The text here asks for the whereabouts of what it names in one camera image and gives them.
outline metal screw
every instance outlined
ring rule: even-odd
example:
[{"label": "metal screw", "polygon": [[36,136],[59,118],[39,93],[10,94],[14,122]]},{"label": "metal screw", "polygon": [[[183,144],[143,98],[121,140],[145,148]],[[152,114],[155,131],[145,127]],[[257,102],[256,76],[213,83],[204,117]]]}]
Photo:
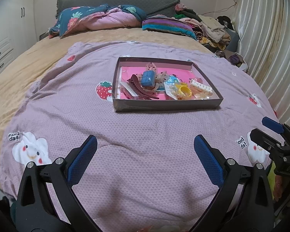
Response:
[{"label": "metal screw", "polygon": [[235,160],[234,160],[234,159],[228,159],[228,160],[227,160],[227,163],[228,163],[229,165],[234,165],[234,164],[235,164]]},{"label": "metal screw", "polygon": [[31,161],[31,162],[29,162],[29,163],[27,164],[27,167],[28,167],[28,168],[31,168],[31,167],[33,167],[33,165],[34,165],[34,163]]},{"label": "metal screw", "polygon": [[262,168],[263,168],[262,164],[257,163],[257,168],[258,168],[258,169],[262,169]]},{"label": "metal screw", "polygon": [[62,164],[62,162],[63,162],[63,158],[57,158],[55,161],[55,163],[58,165]]}]

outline purple and teal striped pillow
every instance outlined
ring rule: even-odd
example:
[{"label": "purple and teal striped pillow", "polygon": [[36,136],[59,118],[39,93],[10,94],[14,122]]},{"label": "purple and teal striped pillow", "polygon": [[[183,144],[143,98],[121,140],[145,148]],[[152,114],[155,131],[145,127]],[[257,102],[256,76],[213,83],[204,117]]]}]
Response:
[{"label": "purple and teal striped pillow", "polygon": [[197,39],[192,28],[187,23],[161,15],[147,18],[145,21],[143,21],[142,29],[143,31],[153,30],[181,34],[184,36],[189,36],[194,40]]}]

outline curtain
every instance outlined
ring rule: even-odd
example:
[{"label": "curtain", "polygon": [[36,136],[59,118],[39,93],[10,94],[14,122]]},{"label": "curtain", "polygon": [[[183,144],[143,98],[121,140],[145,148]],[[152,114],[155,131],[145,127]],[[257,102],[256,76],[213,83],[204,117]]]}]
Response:
[{"label": "curtain", "polygon": [[290,125],[290,0],[238,0],[233,21],[249,75]]}]

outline gray quilted headboard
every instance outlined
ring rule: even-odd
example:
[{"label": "gray quilted headboard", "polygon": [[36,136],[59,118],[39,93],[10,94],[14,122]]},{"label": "gray quilted headboard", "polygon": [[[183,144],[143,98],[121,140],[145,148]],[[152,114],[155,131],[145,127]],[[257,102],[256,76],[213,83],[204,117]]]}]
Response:
[{"label": "gray quilted headboard", "polygon": [[144,10],[147,16],[165,15],[172,17],[175,14],[175,5],[180,0],[58,0],[57,1],[57,15],[64,9],[77,6],[99,6],[107,3],[110,6],[118,6],[121,4],[130,4]]}]

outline purple textured blanket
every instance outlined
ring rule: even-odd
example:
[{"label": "purple textured blanket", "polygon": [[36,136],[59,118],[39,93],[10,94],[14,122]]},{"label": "purple textured blanket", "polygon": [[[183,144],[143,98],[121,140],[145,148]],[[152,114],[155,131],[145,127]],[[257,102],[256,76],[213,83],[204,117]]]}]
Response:
[{"label": "purple textured blanket", "polygon": [[[115,113],[110,82],[122,55],[192,60],[224,97],[220,109]],[[259,128],[281,141],[262,126],[264,116],[277,120],[254,80],[224,58],[154,43],[76,43],[31,86],[5,130],[0,183],[16,197],[27,162],[65,157],[93,134],[98,150],[73,191],[98,226],[105,232],[151,224],[188,230],[218,189],[194,152],[195,136],[239,164],[267,166],[266,151],[249,139]]]}]

